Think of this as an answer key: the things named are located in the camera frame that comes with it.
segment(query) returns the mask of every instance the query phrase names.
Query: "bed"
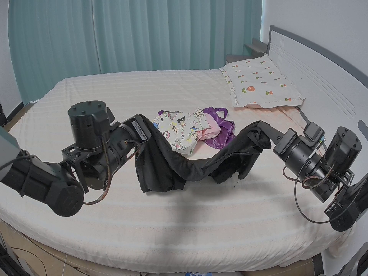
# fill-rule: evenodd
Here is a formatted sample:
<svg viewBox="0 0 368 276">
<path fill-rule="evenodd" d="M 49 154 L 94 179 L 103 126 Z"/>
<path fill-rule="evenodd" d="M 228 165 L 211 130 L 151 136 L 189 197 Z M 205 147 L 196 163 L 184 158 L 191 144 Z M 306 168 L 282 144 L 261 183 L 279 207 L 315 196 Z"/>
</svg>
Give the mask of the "bed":
<svg viewBox="0 0 368 276">
<path fill-rule="evenodd" d="M 282 65 L 278 52 L 283 42 L 285 39 L 275 36 L 269 55 L 287 74 L 292 69 Z M 308 99 L 309 94 L 301 87 Z M 292 127 L 299 134 L 306 125 L 294 107 L 233 108 L 219 70 L 144 71 L 64 79 L 10 133 L 22 148 L 41 160 L 59 162 L 61 149 L 73 143 L 67 110 L 72 104 L 94 99 L 105 101 L 121 121 L 137 113 L 153 118 L 160 110 L 187 112 L 213 106 L 229 110 L 228 119 L 236 124 L 235 134 L 256 120 L 280 131 Z M 306 104 L 302 110 L 308 115 Z M 326 121 L 318 124 L 324 127 Z M 333 125 L 324 128 L 328 134 L 334 134 Z M 200 142 L 190 158 L 208 158 L 216 152 Z M 144 194 L 131 160 L 114 175 L 101 203 L 83 206 L 70 218 L 58 217 L 47 205 L 21 198 L 0 185 L 0 218 L 69 255 L 141 272 L 261 270 L 345 245 L 353 230 L 336 232 L 329 224 L 316 225 L 302 218 L 295 206 L 294 185 L 283 177 L 282 169 L 282 161 L 265 150 L 244 180 L 238 180 L 235 174 L 215 184 L 207 177 L 187 182 L 183 191 Z M 85 201 L 99 194 L 91 190 Z M 323 211 L 329 200 L 321 204 L 301 188 L 297 195 L 306 215 L 325 219 Z"/>
</svg>

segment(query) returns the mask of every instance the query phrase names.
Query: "pillowcase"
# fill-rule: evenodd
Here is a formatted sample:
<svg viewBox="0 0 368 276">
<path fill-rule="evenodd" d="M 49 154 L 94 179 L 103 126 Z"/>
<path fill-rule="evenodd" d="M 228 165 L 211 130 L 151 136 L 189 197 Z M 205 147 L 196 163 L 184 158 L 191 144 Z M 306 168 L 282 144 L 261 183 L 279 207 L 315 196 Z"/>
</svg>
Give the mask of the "pillowcase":
<svg viewBox="0 0 368 276">
<path fill-rule="evenodd" d="M 232 62 L 220 70 L 228 83 L 235 107 L 298 106 L 305 99 L 268 55 Z"/>
</svg>

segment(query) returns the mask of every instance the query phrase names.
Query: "wooden floor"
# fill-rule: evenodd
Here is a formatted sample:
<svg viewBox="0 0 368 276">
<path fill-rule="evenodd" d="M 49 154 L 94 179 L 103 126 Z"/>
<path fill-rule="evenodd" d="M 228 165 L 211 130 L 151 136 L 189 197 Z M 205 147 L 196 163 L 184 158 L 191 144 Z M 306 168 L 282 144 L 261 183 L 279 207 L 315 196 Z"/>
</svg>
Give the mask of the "wooden floor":
<svg viewBox="0 0 368 276">
<path fill-rule="evenodd" d="M 23 107 L 20 112 L 5 125 L 5 130 L 9 131 L 21 117 L 31 109 L 33 104 Z M 14 253 L 27 261 L 39 276 L 139 276 L 138 272 L 125 273 L 125 270 L 98 265 L 86 260 L 78 259 L 63 252 L 54 250 L 35 240 L 27 239 L 23 234 L 10 227 L 0 220 L 0 231 L 7 243 L 14 248 L 21 248 L 26 251 L 14 249 Z M 301 260 L 287 267 L 272 267 L 261 271 L 242 272 L 244 276 L 314 276 L 313 260 Z"/>
</svg>

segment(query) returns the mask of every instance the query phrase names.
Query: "pile of clothes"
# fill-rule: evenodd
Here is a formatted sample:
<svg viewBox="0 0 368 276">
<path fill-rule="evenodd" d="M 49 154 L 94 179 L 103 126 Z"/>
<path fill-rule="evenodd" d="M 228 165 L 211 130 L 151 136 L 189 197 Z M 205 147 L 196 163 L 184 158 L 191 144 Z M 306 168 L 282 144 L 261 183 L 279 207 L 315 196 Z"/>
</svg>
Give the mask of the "pile of clothes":
<svg viewBox="0 0 368 276">
<path fill-rule="evenodd" d="M 217 112 L 224 112 L 224 117 Z M 196 108 L 188 113 L 161 110 L 152 123 L 168 140 L 172 150 L 192 154 L 198 140 L 220 150 L 235 137 L 235 124 L 225 120 L 227 114 L 226 108 L 213 107 Z"/>
</svg>

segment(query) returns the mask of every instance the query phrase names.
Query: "purple strap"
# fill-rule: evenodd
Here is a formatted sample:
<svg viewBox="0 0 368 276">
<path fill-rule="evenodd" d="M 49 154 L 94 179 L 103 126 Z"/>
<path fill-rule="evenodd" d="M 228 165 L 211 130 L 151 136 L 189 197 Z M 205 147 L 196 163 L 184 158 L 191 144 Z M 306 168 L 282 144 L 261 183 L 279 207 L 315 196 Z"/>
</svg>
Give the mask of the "purple strap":
<svg viewBox="0 0 368 276">
<path fill-rule="evenodd" d="M 221 129 L 215 138 L 204 140 L 205 143 L 218 150 L 224 148 L 235 137 L 233 133 L 235 128 L 234 122 L 225 120 L 228 110 L 226 108 L 213 108 L 211 106 L 210 108 L 205 108 L 203 112 L 212 116 Z M 224 112 L 224 118 L 219 117 L 216 112 Z"/>
</svg>

